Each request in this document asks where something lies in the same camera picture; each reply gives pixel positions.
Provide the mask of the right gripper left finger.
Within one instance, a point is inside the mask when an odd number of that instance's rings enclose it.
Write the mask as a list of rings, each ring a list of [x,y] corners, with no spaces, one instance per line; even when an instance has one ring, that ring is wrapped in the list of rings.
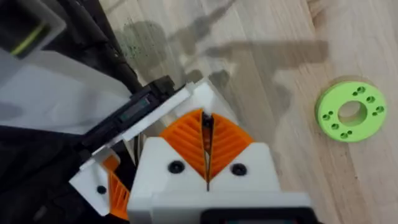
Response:
[[[208,197],[202,119],[202,110],[193,110],[147,138],[130,200]]]

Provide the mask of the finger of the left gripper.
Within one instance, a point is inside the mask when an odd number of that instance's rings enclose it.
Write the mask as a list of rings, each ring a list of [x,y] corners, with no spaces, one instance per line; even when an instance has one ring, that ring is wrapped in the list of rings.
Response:
[[[120,157],[111,148],[100,148],[69,183],[102,217],[113,215],[128,220],[129,190],[116,175],[120,164]]]
[[[182,94],[181,102],[178,102],[172,109],[176,117],[181,117],[186,113],[202,109],[206,114],[218,114],[238,124],[239,121],[229,103],[222,94],[207,78],[202,78],[199,82],[187,83],[179,91]]]

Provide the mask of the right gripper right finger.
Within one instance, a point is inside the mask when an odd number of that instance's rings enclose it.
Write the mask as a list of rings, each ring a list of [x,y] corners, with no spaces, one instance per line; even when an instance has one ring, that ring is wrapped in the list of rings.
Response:
[[[208,158],[210,192],[279,192],[269,146],[237,124],[213,114]]]

